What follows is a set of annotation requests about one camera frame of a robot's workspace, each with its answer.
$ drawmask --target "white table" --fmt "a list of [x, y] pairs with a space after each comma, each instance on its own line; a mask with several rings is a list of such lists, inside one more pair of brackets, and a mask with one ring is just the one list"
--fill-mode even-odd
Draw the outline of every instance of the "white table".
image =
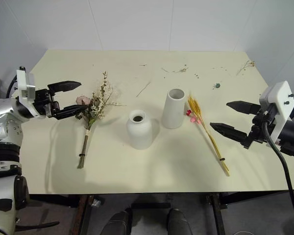
[[[206, 134], [189, 117], [185, 116], [183, 125], [174, 130], [159, 124], [167, 91], [182, 88], [199, 101], [207, 124], [223, 122], [248, 133], [253, 115], [237, 113], [225, 105], [235, 100], [258, 103], [267, 87], [255, 67], [237, 75], [247, 60], [244, 52], [47, 51], [32, 70], [37, 89], [65, 80], [82, 83], [73, 91], [56, 94], [62, 108], [74, 104], [77, 96], [90, 96], [101, 83], [104, 71], [114, 86], [114, 100], [125, 106], [111, 107], [97, 123], [83, 169], [76, 168], [85, 133], [82, 121], [74, 117], [46, 118], [23, 124], [20, 157], [29, 192], [287, 189], [281, 163], [265, 144], [255, 142], [246, 150], [211, 128], [230, 169], [227, 177]], [[172, 72], [182, 68], [188, 69]], [[151, 83], [136, 97], [148, 82]], [[214, 89], [216, 83], [221, 87]], [[125, 123], [133, 109], [145, 110], [159, 124], [159, 133], [147, 150], [135, 150], [128, 143]], [[294, 157], [285, 157], [294, 187]]]

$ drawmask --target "floor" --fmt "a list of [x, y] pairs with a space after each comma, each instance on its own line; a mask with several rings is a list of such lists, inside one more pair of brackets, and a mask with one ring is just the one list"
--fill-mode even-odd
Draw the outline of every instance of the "floor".
[[[171, 202], [185, 214], [194, 235], [216, 235], [214, 215], [206, 198], [191, 194], [109, 194], [102, 196], [105, 201], [99, 208], [93, 208], [88, 226], [88, 235], [100, 232], [116, 212], [122, 211], [134, 202]], [[133, 235], [166, 235], [168, 209], [134, 210]], [[55, 220], [60, 225], [16, 235], [68, 235], [75, 209], [41, 202], [31, 202], [19, 211], [20, 225], [47, 223]], [[227, 235], [237, 231], [249, 231], [254, 235], [294, 235], [294, 211], [287, 193], [276, 194], [256, 200], [232, 204], [222, 210]]]

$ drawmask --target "black cable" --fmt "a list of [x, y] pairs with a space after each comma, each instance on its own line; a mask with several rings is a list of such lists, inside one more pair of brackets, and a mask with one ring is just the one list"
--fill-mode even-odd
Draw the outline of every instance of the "black cable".
[[278, 156], [278, 158], [281, 161], [281, 164], [283, 166], [283, 170], [284, 170], [284, 174], [285, 174], [285, 179], [286, 182], [288, 184], [288, 188], [289, 188], [289, 193], [290, 193], [290, 198], [291, 198], [291, 202], [294, 208], [294, 191], [293, 191], [293, 187], [292, 187], [292, 183], [291, 183], [291, 178], [290, 178], [290, 173], [289, 173], [289, 169], [288, 169], [288, 165], [284, 159], [284, 157], [282, 156], [281, 152], [279, 151], [279, 149], [275, 146], [273, 140], [270, 137], [270, 134], [268, 132], [268, 127], [267, 127], [267, 122], [264, 121], [262, 123], [262, 131], [264, 133], [264, 136], [267, 140], [267, 142], [269, 143], [269, 145], [271, 146], [271, 148], [274, 150], [274, 152], [276, 153], [276, 155]]
[[31, 230], [31, 229], [49, 228], [49, 227], [52, 227], [52, 226], [56, 226], [59, 223], [60, 223], [59, 221], [54, 221], [54, 222], [51, 222], [51, 223], [32, 225], [32, 226], [15, 225], [15, 231], [19, 232], [19, 231], [26, 231], [26, 230]]
[[10, 97], [10, 93], [11, 93], [12, 87], [13, 87], [14, 83], [16, 83], [16, 80], [17, 80], [17, 78], [16, 78], [16, 75], [15, 75], [15, 77], [12, 79], [12, 81], [11, 81], [11, 83], [9, 85], [9, 88], [8, 88], [8, 91], [6, 92], [5, 98], [9, 98]]

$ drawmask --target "white cylindrical vase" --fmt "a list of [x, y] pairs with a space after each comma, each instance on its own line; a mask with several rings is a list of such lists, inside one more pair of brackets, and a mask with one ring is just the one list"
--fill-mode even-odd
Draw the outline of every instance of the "white cylindrical vase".
[[184, 118], [185, 93], [181, 89], [168, 92], [162, 113], [162, 124], [168, 129], [175, 129], [182, 125]]
[[152, 143], [152, 125], [147, 114], [142, 110], [130, 112], [126, 123], [130, 143], [133, 148], [146, 149]]

